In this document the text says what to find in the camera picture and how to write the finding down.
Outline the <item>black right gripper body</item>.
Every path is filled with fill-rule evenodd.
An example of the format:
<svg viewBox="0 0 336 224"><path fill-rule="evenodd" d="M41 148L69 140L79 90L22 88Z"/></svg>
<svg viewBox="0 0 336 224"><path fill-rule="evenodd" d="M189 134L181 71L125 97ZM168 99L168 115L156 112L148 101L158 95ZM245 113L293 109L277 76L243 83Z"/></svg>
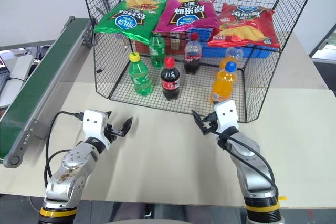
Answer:
<svg viewBox="0 0 336 224"><path fill-rule="evenodd" d="M218 129L218 117L216 112L212 112L210 113L208 116L208 121L205 123L206 127L212 127L213 128L213 132L216 132Z"/></svg>

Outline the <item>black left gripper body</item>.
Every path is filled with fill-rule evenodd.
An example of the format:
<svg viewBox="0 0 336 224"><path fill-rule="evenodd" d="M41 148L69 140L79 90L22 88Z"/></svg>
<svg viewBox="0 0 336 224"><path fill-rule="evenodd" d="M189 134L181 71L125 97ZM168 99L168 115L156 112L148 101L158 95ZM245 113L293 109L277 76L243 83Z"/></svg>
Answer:
<svg viewBox="0 0 336 224"><path fill-rule="evenodd" d="M107 124L103 132L104 136L108 139L108 141L114 141L117 136L124 137L124 132L121 130L114 130L111 124Z"/></svg>

